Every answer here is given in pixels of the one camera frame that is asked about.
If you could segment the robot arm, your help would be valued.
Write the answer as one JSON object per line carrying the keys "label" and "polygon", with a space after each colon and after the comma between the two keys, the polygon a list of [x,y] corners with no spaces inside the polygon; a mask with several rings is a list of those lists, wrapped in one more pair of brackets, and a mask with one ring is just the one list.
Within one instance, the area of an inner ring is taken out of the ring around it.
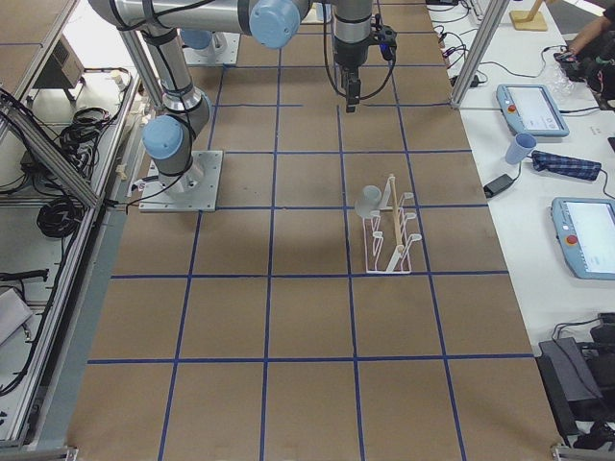
{"label": "robot arm", "polygon": [[212,32],[196,29],[181,29],[180,36],[184,45],[198,52],[205,52],[212,43]]}
{"label": "robot arm", "polygon": [[298,32],[312,7],[309,1],[93,1],[91,7],[125,38],[142,40],[150,56],[131,54],[139,75],[158,82],[148,85],[161,114],[142,133],[146,152],[155,163],[162,190],[187,198],[206,175],[193,152],[197,135],[208,124],[211,102],[195,85],[182,48],[182,31],[198,34],[235,33],[259,44],[283,48]]}

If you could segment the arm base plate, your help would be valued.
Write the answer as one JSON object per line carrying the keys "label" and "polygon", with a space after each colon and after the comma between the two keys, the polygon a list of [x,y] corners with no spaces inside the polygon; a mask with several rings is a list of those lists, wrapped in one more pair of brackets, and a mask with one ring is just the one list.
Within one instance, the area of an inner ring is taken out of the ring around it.
{"label": "arm base plate", "polygon": [[142,212],[215,211],[222,170],[222,151],[193,151],[191,168],[178,182],[164,189],[174,179],[162,175],[147,182],[145,200],[137,205]]}
{"label": "arm base plate", "polygon": [[188,67],[236,66],[240,34],[214,33],[209,46],[202,50],[184,47]]}

